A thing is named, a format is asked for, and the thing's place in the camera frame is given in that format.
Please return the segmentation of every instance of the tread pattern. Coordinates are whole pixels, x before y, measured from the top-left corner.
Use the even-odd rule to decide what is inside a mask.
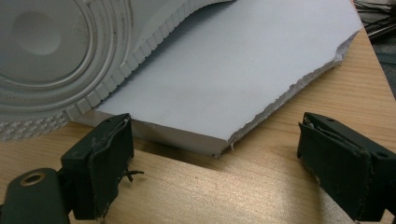
[[[93,91],[86,94],[85,97],[67,107],[64,112],[56,116],[49,116],[44,119],[32,119],[28,121],[0,121],[0,140],[7,141],[11,139],[22,139],[37,136],[42,133],[63,127],[68,121],[76,120],[81,115],[87,113],[91,108],[99,105],[100,102],[107,98],[125,78],[131,75],[139,64],[155,50],[169,34],[191,13],[194,11],[219,2],[231,0],[188,0],[160,26],[146,41],[132,52],[120,67],[116,69],[111,76],[105,77]]]

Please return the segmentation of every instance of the gray rubber sole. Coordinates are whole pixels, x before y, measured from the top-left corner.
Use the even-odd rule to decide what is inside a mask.
[[[135,11],[134,1],[74,1],[79,10],[78,15],[85,22],[83,25],[79,23],[83,28],[79,34],[88,34],[85,38],[88,42],[81,43],[86,49],[75,49],[74,54],[77,56],[70,56],[70,61],[83,57],[76,68],[71,66],[71,69],[67,65],[64,68],[59,64],[55,66],[57,63],[50,63],[49,59],[43,64],[48,63],[51,69],[46,70],[47,66],[38,70],[32,68],[33,73],[56,73],[53,70],[58,67],[64,71],[54,78],[38,76],[35,81],[30,77],[18,77],[17,73],[15,75],[13,71],[18,66],[8,67],[9,64],[28,64],[34,67],[34,63],[19,58],[12,59],[12,52],[0,55],[1,58],[14,60],[3,63],[4,66],[0,64],[3,66],[0,67],[0,139],[21,139],[48,133],[79,118],[107,98],[192,12],[226,1],[230,0],[169,0],[166,7],[162,7],[159,13],[152,15],[145,25],[140,26],[138,23],[142,21],[136,17],[139,12]],[[38,18],[33,14],[23,16],[28,19]],[[20,20],[22,28],[28,19]],[[46,53],[54,43],[56,41],[44,43],[49,45],[45,49],[29,50]]]

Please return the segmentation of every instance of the wood grain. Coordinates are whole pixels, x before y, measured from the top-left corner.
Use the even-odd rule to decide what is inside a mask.
[[[338,119],[396,152],[396,104],[367,34],[360,31],[340,66],[218,160],[135,139],[131,168],[146,173],[133,184],[121,181],[106,223],[353,223],[296,158],[297,124],[305,111]],[[61,156],[90,130],[70,123],[48,135],[1,143],[0,200],[17,175],[59,169]],[[386,214],[384,223],[390,222]]]

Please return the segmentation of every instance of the black plastic part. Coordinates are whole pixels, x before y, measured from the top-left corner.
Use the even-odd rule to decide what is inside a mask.
[[[62,156],[62,180],[76,219],[103,217],[134,156],[129,114],[103,121]]]
[[[7,188],[1,224],[69,223],[55,170],[42,168],[20,175]]]
[[[297,156],[320,186],[358,221],[379,221],[396,181],[396,155],[335,119],[304,114]]]

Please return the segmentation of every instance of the shoe sole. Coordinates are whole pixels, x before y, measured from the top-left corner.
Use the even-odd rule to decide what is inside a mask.
[[[55,55],[53,63],[48,59],[46,62],[49,63],[45,68],[38,68],[39,73],[33,72],[37,76],[32,80],[29,66],[34,65],[34,61],[23,58],[25,54],[21,54],[22,60],[9,57],[18,51],[14,47],[10,47],[9,51],[6,49],[3,55],[0,52],[0,58],[14,60],[0,63],[0,140],[21,139],[48,133],[64,126],[68,121],[78,119],[106,99],[191,13],[201,7],[227,1],[231,0],[168,1],[155,14],[146,18],[148,22],[140,26],[139,20],[143,20],[147,15],[138,15],[141,11],[134,11],[134,3],[131,0],[73,2],[73,7],[79,10],[75,10],[73,14],[74,17],[78,15],[74,25],[80,25],[82,28],[74,35],[80,37],[75,37],[76,40],[67,46],[74,53],[70,56],[72,59],[67,61],[78,62],[82,59],[77,67],[73,67],[73,64],[59,63],[60,60],[56,61]],[[139,7],[148,4],[150,2],[142,2]],[[10,11],[10,6],[11,4],[8,8],[0,8]],[[13,22],[12,32],[21,48],[33,52],[34,55],[47,57],[47,54],[57,48],[60,35],[54,29],[40,31],[50,36],[49,41],[37,39],[32,44],[29,42],[31,40],[24,38],[24,32],[35,34],[36,30],[30,29],[34,20],[50,27],[51,21],[45,16],[23,12],[22,16]],[[78,20],[85,21],[85,24],[81,25]],[[43,48],[38,48],[37,43],[42,44]],[[48,74],[53,74],[55,69],[62,71],[59,72],[60,75],[48,78]]]

